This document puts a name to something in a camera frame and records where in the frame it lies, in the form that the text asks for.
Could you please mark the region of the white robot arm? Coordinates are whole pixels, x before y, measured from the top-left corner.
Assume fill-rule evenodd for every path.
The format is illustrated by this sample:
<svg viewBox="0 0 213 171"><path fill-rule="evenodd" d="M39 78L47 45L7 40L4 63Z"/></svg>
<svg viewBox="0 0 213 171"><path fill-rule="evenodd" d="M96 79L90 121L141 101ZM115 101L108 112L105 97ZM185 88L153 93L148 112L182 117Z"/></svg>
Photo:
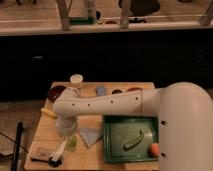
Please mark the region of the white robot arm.
<svg viewBox="0 0 213 171"><path fill-rule="evenodd" d="M59 129L78 115L155 116L160 171L213 171L213 100L196 84L179 82L97 97L80 97L68 87L53 111Z"/></svg>

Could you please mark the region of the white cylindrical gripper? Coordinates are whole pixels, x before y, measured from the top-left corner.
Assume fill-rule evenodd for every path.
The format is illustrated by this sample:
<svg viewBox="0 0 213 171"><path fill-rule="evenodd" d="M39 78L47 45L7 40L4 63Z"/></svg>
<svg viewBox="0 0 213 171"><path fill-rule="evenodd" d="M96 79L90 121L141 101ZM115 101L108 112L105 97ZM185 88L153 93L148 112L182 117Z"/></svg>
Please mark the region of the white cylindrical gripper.
<svg viewBox="0 0 213 171"><path fill-rule="evenodd" d="M78 122L76 117L61 118L56 119L56 128L60 136L69 137L72 136L78 127Z"/></svg>

